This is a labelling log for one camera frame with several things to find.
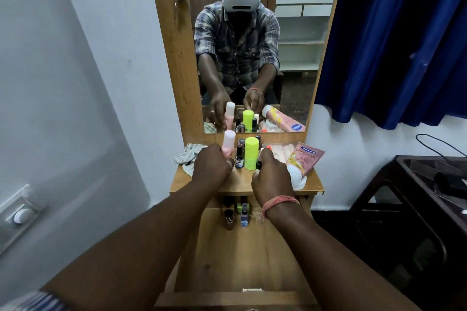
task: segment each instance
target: wooden mirror frame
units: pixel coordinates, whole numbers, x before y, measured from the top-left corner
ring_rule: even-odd
[[[304,142],[312,117],[313,104],[318,89],[321,68],[326,53],[337,0],[333,0],[327,33],[324,39],[324,51],[319,62],[318,75],[313,91],[310,111],[306,121],[306,131],[301,133],[261,133],[263,143],[297,143]],[[174,4],[172,0],[155,0],[157,14],[162,32],[162,39],[172,81],[178,118],[182,130],[184,145],[188,143],[222,145],[222,133],[205,133],[201,107],[201,93],[198,82],[193,30],[190,19],[189,0],[179,2],[174,22]],[[237,134],[236,139],[252,137],[256,133]]]

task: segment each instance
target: mirror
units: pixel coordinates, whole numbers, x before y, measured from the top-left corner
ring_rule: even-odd
[[[333,0],[261,0],[255,12],[233,9],[251,0],[189,3],[205,133],[225,131],[228,101],[233,130],[252,107],[258,132],[305,131]]]

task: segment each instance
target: black cable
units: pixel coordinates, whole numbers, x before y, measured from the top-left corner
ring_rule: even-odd
[[[459,149],[457,149],[456,147],[452,146],[451,144],[445,142],[444,140],[441,140],[440,138],[437,138],[437,137],[434,137],[434,136],[431,136],[429,134],[426,134],[426,133],[420,133],[420,134],[417,134],[415,136],[415,139],[417,139],[417,141],[422,144],[425,148],[428,148],[430,149],[431,151],[434,151],[435,153],[437,153],[438,155],[440,155],[444,160],[446,160],[447,162],[449,162],[452,166],[456,167],[456,165],[453,164],[453,162],[451,160],[449,160],[446,156],[444,156],[443,154],[441,154],[440,152],[437,152],[435,149],[429,147],[428,145],[426,145],[425,143],[422,143],[422,141],[420,139],[418,139],[419,136],[427,136],[427,137],[430,137],[430,138],[433,138],[433,139],[436,139],[438,141],[440,141],[441,143],[444,143],[448,146],[450,146],[451,148],[453,148],[454,150],[456,150],[457,152],[459,152],[460,154],[464,155],[465,157],[467,157],[466,154],[464,154],[462,151],[460,151]]]

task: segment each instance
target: hand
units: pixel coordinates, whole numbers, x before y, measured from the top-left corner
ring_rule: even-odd
[[[261,207],[277,196],[295,197],[287,166],[276,160],[268,148],[261,151],[260,160],[262,161],[261,170],[259,174],[254,173],[251,188]]]
[[[245,109],[251,109],[254,113],[261,113],[264,107],[264,95],[256,90],[249,90],[243,100]]]
[[[217,128],[226,128],[224,114],[227,102],[230,102],[230,97],[224,90],[215,93],[209,104],[208,118]]]
[[[196,157],[192,182],[206,184],[209,189],[217,192],[232,172],[233,165],[234,160],[226,160],[218,144],[211,144],[202,149]]]

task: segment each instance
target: electrical switch plate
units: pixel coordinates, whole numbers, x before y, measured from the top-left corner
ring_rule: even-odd
[[[31,193],[32,187],[27,184],[0,206],[0,254],[20,237],[39,216],[40,212],[27,199]],[[14,222],[14,217],[21,209],[31,209],[33,214],[24,223],[17,224]]]

